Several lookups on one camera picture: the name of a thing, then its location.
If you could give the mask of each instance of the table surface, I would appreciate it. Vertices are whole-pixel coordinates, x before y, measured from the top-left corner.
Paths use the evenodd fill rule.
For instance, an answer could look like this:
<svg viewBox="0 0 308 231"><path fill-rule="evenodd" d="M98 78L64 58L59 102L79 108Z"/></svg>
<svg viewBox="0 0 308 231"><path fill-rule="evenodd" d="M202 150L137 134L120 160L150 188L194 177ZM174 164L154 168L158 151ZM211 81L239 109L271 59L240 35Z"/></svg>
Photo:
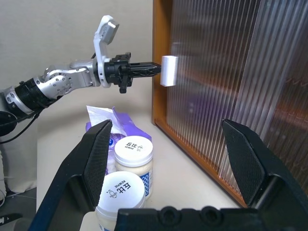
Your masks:
<svg viewBox="0 0 308 231"><path fill-rule="evenodd" d="M127 94L118 88L80 89L44 110L38 121L37 208L64 158L85 133L89 121L86 105L129 113L140 129L152 136L154 146L153 193L146 207L201 209L238 205L158 127L151 123L151 79L136 79ZM99 231L94 212L88 213L80 230Z"/></svg>

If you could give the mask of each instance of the white block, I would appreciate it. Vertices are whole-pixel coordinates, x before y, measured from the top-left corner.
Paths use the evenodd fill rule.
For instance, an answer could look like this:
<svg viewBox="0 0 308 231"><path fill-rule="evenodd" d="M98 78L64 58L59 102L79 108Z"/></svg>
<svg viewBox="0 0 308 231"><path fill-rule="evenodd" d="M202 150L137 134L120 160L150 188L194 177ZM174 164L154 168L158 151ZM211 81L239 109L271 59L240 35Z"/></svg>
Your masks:
<svg viewBox="0 0 308 231"><path fill-rule="evenodd" d="M160 84L164 87L176 85L178 69L177 56L167 55L162 57Z"/></svg>

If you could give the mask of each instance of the jar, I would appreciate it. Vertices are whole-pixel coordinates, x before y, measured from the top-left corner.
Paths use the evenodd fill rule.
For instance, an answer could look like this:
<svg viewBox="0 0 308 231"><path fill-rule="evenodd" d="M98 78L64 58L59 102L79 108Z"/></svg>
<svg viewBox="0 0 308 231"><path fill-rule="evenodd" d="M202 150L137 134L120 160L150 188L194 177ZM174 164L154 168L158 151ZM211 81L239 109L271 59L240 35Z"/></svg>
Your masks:
<svg viewBox="0 0 308 231"><path fill-rule="evenodd" d="M102 231L114 231L120 208L143 208L143 181L131 172L114 172L105 176L99 203L95 209Z"/></svg>
<svg viewBox="0 0 308 231"><path fill-rule="evenodd" d="M153 145L141 136L127 136L115 145L115 167L140 176L145 187L145 199L153 190Z"/></svg>

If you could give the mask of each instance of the white jar lid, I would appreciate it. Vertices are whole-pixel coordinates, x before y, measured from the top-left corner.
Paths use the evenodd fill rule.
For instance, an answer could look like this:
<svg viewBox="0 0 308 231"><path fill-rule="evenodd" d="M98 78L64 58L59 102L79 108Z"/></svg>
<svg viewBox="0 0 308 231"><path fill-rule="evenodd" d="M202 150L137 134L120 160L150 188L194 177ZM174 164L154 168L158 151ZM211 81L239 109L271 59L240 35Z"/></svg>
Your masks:
<svg viewBox="0 0 308 231"><path fill-rule="evenodd" d="M144 184L131 172L113 172L105 176L96 209L105 219L116 220L120 208L141 208L145 200Z"/></svg>
<svg viewBox="0 0 308 231"><path fill-rule="evenodd" d="M139 167L153 158L153 144L142 136L127 136L115 145L115 158L127 167Z"/></svg>

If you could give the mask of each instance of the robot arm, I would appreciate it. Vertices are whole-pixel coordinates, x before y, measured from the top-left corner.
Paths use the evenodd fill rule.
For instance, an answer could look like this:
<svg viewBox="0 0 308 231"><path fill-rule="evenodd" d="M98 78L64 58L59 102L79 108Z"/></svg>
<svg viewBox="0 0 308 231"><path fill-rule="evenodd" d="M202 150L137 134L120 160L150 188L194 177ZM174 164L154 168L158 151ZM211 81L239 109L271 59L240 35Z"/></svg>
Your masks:
<svg viewBox="0 0 308 231"><path fill-rule="evenodd" d="M113 83L120 87L120 93L126 93L133 78L159 74L158 64L131 64L130 53L107 58L106 46L112 42L118 26L111 16L102 18L94 34L93 58L70 65L51 65L43 76L0 91L0 136L10 133L18 122L40 113L75 89L100 85L108 88Z"/></svg>

